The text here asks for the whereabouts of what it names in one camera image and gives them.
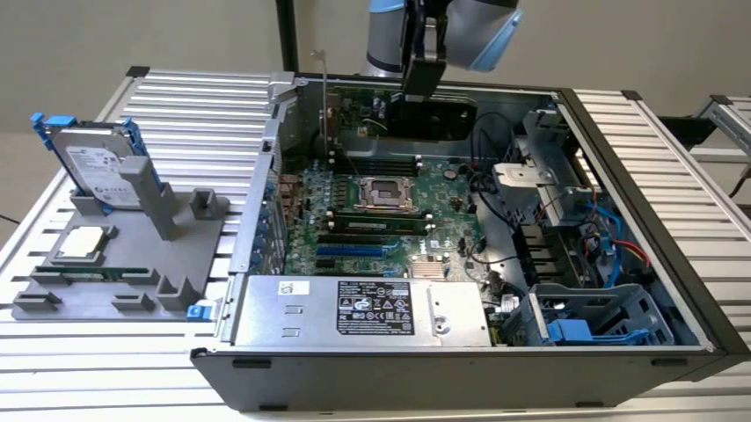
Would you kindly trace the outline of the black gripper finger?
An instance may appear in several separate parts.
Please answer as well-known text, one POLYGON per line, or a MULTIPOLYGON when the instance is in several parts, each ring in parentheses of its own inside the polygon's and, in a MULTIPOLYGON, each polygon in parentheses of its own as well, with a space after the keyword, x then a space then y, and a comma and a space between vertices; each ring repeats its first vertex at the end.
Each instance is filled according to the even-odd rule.
POLYGON ((400 43, 404 100, 422 102, 440 83, 449 1, 405 1, 400 43))

